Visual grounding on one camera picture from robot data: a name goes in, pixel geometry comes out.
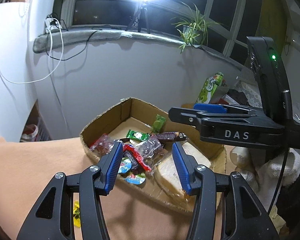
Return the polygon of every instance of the blue clip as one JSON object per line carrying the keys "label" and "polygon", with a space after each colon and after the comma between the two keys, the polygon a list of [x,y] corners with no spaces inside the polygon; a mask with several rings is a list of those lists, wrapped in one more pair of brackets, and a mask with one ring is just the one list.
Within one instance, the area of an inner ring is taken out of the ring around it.
{"label": "blue clip", "polygon": [[194,104],[193,109],[200,110],[207,113],[214,113],[214,114],[226,114],[227,110],[221,105],[214,105],[214,104]]}

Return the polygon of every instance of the spider plant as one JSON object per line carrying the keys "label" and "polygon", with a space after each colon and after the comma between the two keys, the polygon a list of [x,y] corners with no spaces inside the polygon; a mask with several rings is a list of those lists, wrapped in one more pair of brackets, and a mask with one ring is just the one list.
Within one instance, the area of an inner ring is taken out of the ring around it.
{"label": "spider plant", "polygon": [[175,25],[176,28],[183,26],[183,32],[179,29],[178,32],[180,33],[181,39],[184,42],[179,48],[181,49],[181,53],[184,51],[186,46],[191,46],[194,48],[194,45],[202,46],[204,41],[206,40],[206,44],[208,44],[208,27],[212,24],[218,24],[215,22],[207,22],[204,18],[204,15],[201,15],[200,10],[198,7],[195,6],[195,14],[194,11],[191,9],[189,5],[186,3],[181,2],[185,6],[189,8],[191,12],[191,17],[184,18],[184,17],[174,17],[172,19],[179,19],[180,21],[177,23],[172,23]]}

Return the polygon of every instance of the metal screw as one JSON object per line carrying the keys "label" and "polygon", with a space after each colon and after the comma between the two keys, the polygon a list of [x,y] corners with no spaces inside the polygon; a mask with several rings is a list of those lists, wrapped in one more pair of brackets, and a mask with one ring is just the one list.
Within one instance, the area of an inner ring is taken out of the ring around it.
{"label": "metal screw", "polygon": [[58,172],[56,175],[54,175],[56,179],[61,179],[63,177],[62,172]]}
{"label": "metal screw", "polygon": [[234,172],[232,172],[232,177],[234,177],[234,178],[240,178],[241,177],[241,174],[239,173],[239,172],[237,172],[237,171],[234,171]]}
{"label": "metal screw", "polygon": [[197,170],[198,171],[205,171],[206,170],[206,166],[204,166],[204,165],[198,165],[197,166]]}
{"label": "metal screw", "polygon": [[95,172],[97,170],[99,170],[99,167],[97,165],[93,165],[93,166],[90,167],[90,171]]}

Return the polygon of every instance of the yellow wrapper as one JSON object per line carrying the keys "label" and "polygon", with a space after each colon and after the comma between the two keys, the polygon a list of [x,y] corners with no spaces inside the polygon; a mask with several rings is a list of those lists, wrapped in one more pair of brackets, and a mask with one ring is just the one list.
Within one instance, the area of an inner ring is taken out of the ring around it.
{"label": "yellow wrapper", "polygon": [[81,222],[80,222],[80,206],[79,206],[79,201],[78,200],[76,200],[74,202],[74,207],[73,207],[73,224],[77,228],[81,227]]}

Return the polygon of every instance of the snack package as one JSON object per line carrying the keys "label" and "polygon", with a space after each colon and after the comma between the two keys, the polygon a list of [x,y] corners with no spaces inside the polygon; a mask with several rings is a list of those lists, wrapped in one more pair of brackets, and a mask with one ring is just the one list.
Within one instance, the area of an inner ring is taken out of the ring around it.
{"label": "snack package", "polygon": [[135,150],[143,157],[143,161],[151,170],[155,165],[158,156],[162,155],[162,144],[155,135],[152,135],[148,140],[135,145]]}
{"label": "snack package", "polygon": [[207,78],[199,94],[197,103],[209,103],[217,87],[221,86],[222,81],[223,74],[221,72],[217,72],[214,76]]}
{"label": "snack package", "polygon": [[140,166],[136,159],[133,157],[130,151],[124,151],[123,156],[128,158],[131,161],[131,170],[137,170]]}
{"label": "snack package", "polygon": [[144,183],[146,180],[146,175],[144,173],[141,174],[133,174],[130,172],[128,176],[125,178],[125,181],[130,184],[140,185]]}
{"label": "snack package", "polygon": [[79,206],[79,201],[78,200],[76,200],[74,202],[74,206],[73,206],[73,224],[77,228],[81,227],[80,206]]}
{"label": "snack package", "polygon": [[124,157],[121,160],[118,173],[125,174],[129,170],[131,170],[131,167],[132,167],[132,164],[131,164],[131,161],[129,160],[129,158]]}
{"label": "snack package", "polygon": [[132,156],[135,158],[135,160],[140,164],[140,166],[145,170],[150,172],[151,171],[151,167],[149,165],[147,165],[144,161],[143,161],[143,157],[141,156],[140,153],[138,153],[135,148],[133,146],[131,146],[130,144],[124,144],[123,146],[123,151],[129,151]]}
{"label": "snack package", "polygon": [[151,128],[152,132],[153,133],[159,133],[166,121],[167,121],[167,119],[165,119],[163,116],[157,114],[157,116],[155,118],[155,121],[154,121],[154,123],[152,125],[152,128]]}
{"label": "snack package", "polygon": [[[186,154],[192,155],[198,164],[203,164],[208,168],[211,166],[209,159],[191,143],[186,142],[182,146]],[[176,204],[186,210],[193,209],[195,196],[187,195],[182,189],[171,152],[155,165],[154,178],[165,193],[173,198]]]}
{"label": "snack package", "polygon": [[150,134],[141,133],[133,130],[129,130],[127,133],[127,138],[137,140],[137,141],[145,141],[149,138]]}
{"label": "snack package", "polygon": [[181,132],[157,133],[157,134],[155,134],[155,136],[161,143],[183,142],[188,139],[188,137],[184,133],[181,133]]}
{"label": "snack package", "polygon": [[90,146],[90,150],[97,151],[99,157],[102,157],[103,155],[106,155],[111,152],[115,141],[116,140],[112,139],[110,136],[104,133],[98,140],[96,140]]}

